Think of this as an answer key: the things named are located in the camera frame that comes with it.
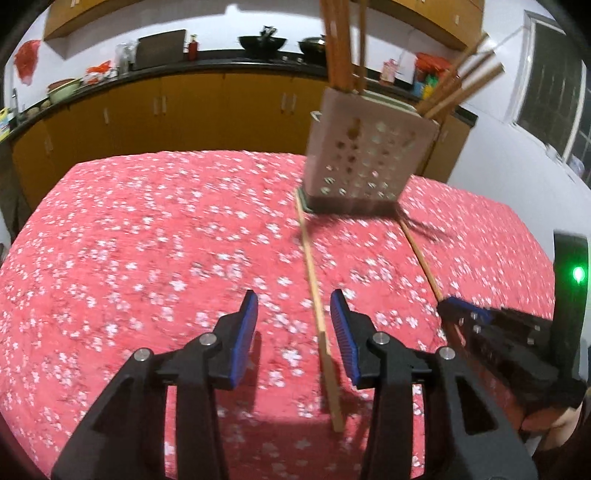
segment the green light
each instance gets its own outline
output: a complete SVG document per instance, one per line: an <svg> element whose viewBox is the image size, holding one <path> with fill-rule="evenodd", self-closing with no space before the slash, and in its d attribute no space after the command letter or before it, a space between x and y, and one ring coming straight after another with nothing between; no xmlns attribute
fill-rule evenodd
<svg viewBox="0 0 591 480"><path fill-rule="evenodd" d="M583 267L576 267L573 270L573 278L577 283L581 283L585 279L585 270Z"/></svg>

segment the black pot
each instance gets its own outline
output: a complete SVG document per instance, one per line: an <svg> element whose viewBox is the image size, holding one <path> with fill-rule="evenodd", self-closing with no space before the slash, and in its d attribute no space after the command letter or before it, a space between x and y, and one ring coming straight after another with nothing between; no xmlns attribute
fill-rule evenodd
<svg viewBox="0 0 591 480"><path fill-rule="evenodd" d="M324 35L321 37L308 37L299 42L300 50L304 54L306 63L326 65L326 42Z"/></svg>
<svg viewBox="0 0 591 480"><path fill-rule="evenodd" d="M274 59L277 56L277 50L287 41L286 38L273 37L276 31L274 27L264 27L259 36L238 37L238 41L249 58Z"/></svg>

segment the red bottle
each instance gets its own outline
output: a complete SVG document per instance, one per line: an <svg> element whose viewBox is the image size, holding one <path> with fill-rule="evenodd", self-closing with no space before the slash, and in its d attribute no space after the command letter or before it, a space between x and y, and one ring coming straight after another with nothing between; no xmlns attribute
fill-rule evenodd
<svg viewBox="0 0 591 480"><path fill-rule="evenodd" d="M199 50L199 43L197 42L197 35L191 35L191 42L189 43L189 60L197 60L197 52Z"/></svg>

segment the white utensil holder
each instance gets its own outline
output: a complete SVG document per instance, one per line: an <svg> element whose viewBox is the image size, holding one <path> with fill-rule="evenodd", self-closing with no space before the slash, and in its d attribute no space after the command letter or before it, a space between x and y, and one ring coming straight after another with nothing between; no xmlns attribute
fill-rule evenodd
<svg viewBox="0 0 591 480"><path fill-rule="evenodd" d="M389 215L439 126L413 111L327 88L307 148L303 200L316 213Z"/></svg>

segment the window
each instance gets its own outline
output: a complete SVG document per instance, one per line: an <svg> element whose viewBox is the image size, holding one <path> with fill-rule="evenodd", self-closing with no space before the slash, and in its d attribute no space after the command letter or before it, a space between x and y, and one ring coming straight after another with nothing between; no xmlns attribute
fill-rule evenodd
<svg viewBox="0 0 591 480"><path fill-rule="evenodd" d="M576 140L586 72L575 47L552 20L530 12L527 18L525 92L515 123L566 157Z"/></svg>
<svg viewBox="0 0 591 480"><path fill-rule="evenodd" d="M574 139L572 155L583 162L585 171L581 178L591 187L591 72L589 71L587 71L583 112Z"/></svg>

